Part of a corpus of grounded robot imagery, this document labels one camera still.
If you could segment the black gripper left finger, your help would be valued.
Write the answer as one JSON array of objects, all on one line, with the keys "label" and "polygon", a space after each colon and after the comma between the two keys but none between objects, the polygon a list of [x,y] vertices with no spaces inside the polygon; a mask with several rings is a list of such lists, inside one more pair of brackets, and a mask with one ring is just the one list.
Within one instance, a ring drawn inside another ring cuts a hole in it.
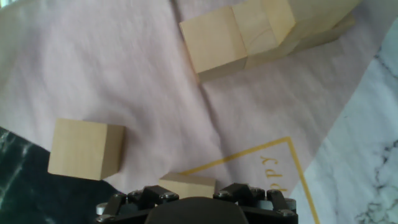
[{"label": "black gripper left finger", "polygon": [[[103,213],[95,218],[95,223],[145,223],[149,213],[156,205],[163,205],[178,199],[177,193],[159,185],[147,186],[128,194],[114,194],[106,203]],[[137,210],[120,214],[121,208],[126,205],[135,205]]]}]

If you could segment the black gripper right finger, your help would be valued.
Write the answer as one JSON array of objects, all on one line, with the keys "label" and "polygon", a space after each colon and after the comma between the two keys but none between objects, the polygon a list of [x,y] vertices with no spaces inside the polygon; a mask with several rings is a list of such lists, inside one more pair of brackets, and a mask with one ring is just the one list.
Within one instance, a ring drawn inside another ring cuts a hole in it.
[{"label": "black gripper right finger", "polygon": [[285,198],[280,190],[233,183],[214,193],[213,198],[237,205],[250,224],[298,224],[296,201]]}]

